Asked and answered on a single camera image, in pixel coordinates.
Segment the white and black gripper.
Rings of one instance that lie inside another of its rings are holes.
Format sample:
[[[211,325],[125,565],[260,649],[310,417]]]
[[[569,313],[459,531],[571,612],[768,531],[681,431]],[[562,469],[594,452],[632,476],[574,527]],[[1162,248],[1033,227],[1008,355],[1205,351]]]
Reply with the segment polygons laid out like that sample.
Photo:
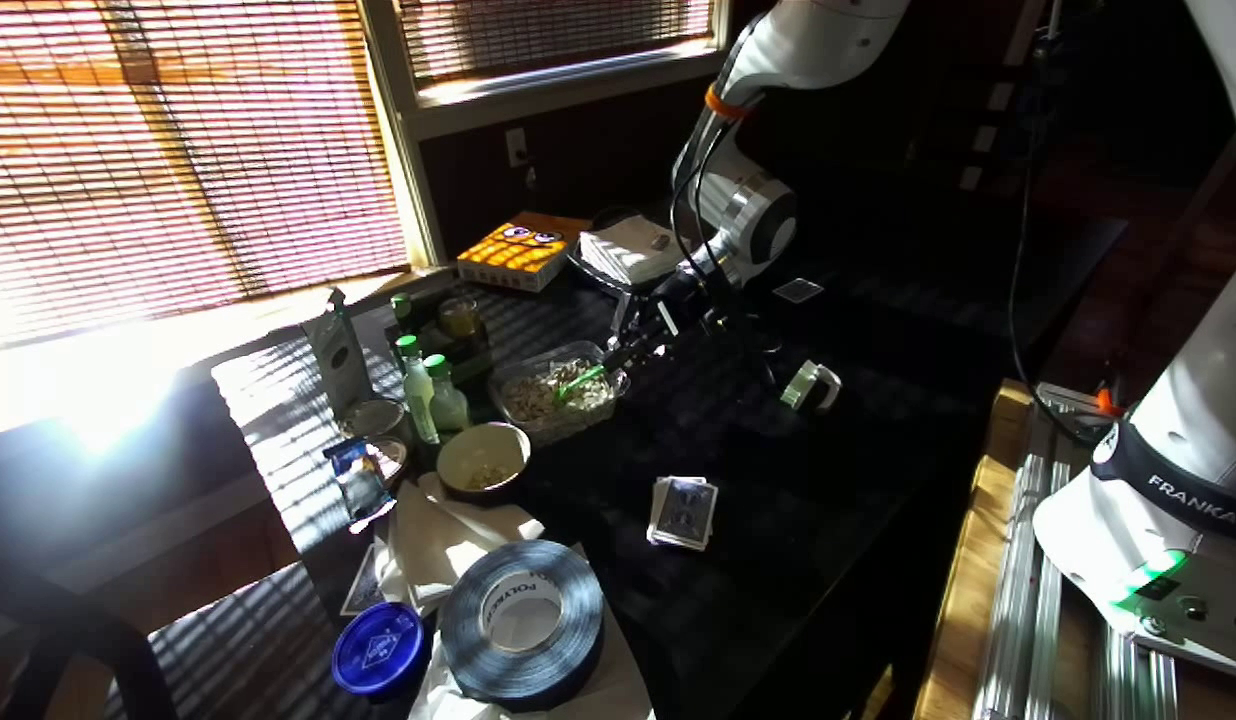
[[[704,279],[715,268],[709,248],[681,248],[681,264],[647,282],[616,282],[612,331],[622,331],[647,301],[663,301],[684,279]]]

